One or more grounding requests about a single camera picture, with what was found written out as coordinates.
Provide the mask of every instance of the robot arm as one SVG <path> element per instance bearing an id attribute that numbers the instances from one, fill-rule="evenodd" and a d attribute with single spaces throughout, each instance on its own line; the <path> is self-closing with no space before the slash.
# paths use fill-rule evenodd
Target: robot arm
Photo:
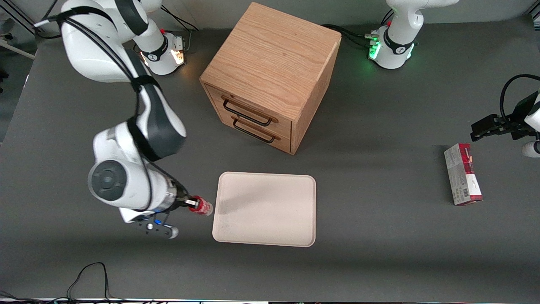
<path id="1" fill-rule="evenodd" d="M 161 7 L 161 0 L 94 0 L 111 17 L 120 43 L 135 41 L 145 64 L 157 75 L 174 72 L 184 64 L 184 41 L 162 33 L 146 15 Z"/>
<path id="2" fill-rule="evenodd" d="M 459 0 L 386 0 L 394 10 L 390 26 L 383 25 L 371 32 L 375 37 L 369 58 L 385 69 L 397 69 L 409 59 L 413 40 L 424 25 L 421 9 L 441 8 Z"/>
<path id="3" fill-rule="evenodd" d="M 92 195 L 118 207 L 125 222 L 137 222 L 147 234 L 168 238 L 178 230 L 157 220 L 158 213 L 189 207 L 195 213 L 211 214 L 212 205 L 189 195 L 153 164 L 180 149 L 186 130 L 139 57 L 122 47 L 105 9 L 92 0 L 68 0 L 62 13 L 49 21 L 54 18 L 60 22 L 67 57 L 79 73 L 100 82 L 130 82 L 144 104 L 140 115 L 94 137 L 96 163 L 88 176 Z"/>
<path id="4" fill-rule="evenodd" d="M 471 140 L 476 142 L 487 136 L 507 133 L 512 135 L 513 140 L 534 136 L 535 141 L 527 142 L 522 146 L 522 153 L 527 157 L 540 157 L 540 90 L 518 102 L 511 114 L 504 113 L 506 89 L 512 81 L 522 77 L 540 80 L 540 77 L 529 74 L 516 75 L 508 80 L 501 92 L 501 115 L 491 114 L 473 123 Z"/>

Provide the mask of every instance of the white tray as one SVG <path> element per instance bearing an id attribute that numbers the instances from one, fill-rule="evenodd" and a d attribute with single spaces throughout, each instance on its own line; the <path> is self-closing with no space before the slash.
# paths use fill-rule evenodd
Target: white tray
<path id="1" fill-rule="evenodd" d="M 315 180 L 308 175 L 223 173 L 212 235 L 218 242 L 313 245 Z"/>

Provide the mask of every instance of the green light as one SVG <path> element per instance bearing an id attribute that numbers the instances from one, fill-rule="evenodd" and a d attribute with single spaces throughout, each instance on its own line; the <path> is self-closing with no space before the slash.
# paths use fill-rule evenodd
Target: green light
<path id="1" fill-rule="evenodd" d="M 409 54 L 407 55 L 407 59 L 409 59 L 409 58 L 410 58 L 410 54 L 413 53 L 413 48 L 414 48 L 414 43 L 413 43 L 413 45 L 410 46 L 410 51 L 409 51 Z"/>
<path id="2" fill-rule="evenodd" d="M 377 55 L 379 54 L 379 50 L 381 49 L 381 43 L 377 41 L 377 43 L 372 46 L 372 49 L 369 51 L 369 57 L 371 59 L 377 58 Z"/>

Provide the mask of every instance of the gray table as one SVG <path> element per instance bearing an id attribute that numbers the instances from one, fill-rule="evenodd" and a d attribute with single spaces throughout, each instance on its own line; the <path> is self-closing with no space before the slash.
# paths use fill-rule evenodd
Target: gray table
<path id="1" fill-rule="evenodd" d="M 315 244 L 218 243 L 212 217 L 182 210 L 170 217 L 180 229 L 173 241 L 123 224 L 86 177 L 93 136 L 131 114 L 134 94 L 85 79 L 60 41 L 46 42 L 0 148 L 2 289 L 61 296 L 82 266 L 103 261 L 120 297 L 540 301 L 539 160 L 509 136 L 473 144 L 485 200 L 455 207 L 443 159 L 447 146 L 470 141 L 472 122 L 496 113 L 508 78 L 540 71 L 529 19 L 426 25 L 394 71 L 342 43 L 296 156 L 219 122 L 198 77 L 227 34 L 195 33 L 188 64 L 157 78 L 188 130 L 183 150 L 159 164 L 209 200 L 225 171 L 312 175 Z M 513 84 L 508 108 L 537 88 Z M 75 296 L 100 297 L 102 284 L 90 269 Z"/>

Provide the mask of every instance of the black metal handle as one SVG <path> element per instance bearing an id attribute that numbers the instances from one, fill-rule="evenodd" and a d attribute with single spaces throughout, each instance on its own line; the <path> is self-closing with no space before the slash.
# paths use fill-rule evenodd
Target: black metal handle
<path id="1" fill-rule="evenodd" d="M 269 118 L 267 122 L 260 122 L 260 121 L 258 121 L 256 119 L 253 119 L 253 118 L 251 118 L 249 116 L 246 116 L 245 114 L 242 114 L 242 113 L 240 113 L 240 112 L 238 112 L 236 110 L 233 110 L 233 109 L 227 107 L 228 103 L 229 103 L 229 100 L 225 99 L 225 101 L 223 102 L 223 107 L 225 108 L 225 110 L 227 110 L 227 111 L 229 111 L 231 113 L 235 113 L 236 115 L 238 115 L 238 116 L 240 116 L 242 118 L 245 118 L 245 119 L 247 119 L 247 120 L 249 120 L 249 121 L 251 121 L 253 123 L 256 123 L 256 124 L 258 124 L 260 126 L 263 126 L 263 127 L 267 127 L 272 122 L 271 118 Z"/>
<path id="2" fill-rule="evenodd" d="M 233 122 L 233 127 L 234 127 L 236 130 L 241 131 L 241 132 L 243 132 L 243 133 L 245 133 L 245 134 L 247 134 L 247 135 L 253 136 L 253 137 L 257 138 L 258 140 L 260 140 L 260 141 L 262 141 L 262 142 L 265 142 L 265 143 L 272 143 L 272 142 L 274 142 L 275 136 L 272 136 L 271 139 L 266 140 L 266 139 L 260 137 L 259 135 L 255 135 L 255 134 L 249 132 L 248 130 L 245 130 L 245 129 L 242 129 L 241 127 L 238 127 L 238 126 L 236 125 L 237 122 L 238 122 L 238 120 L 234 120 L 234 122 Z"/>

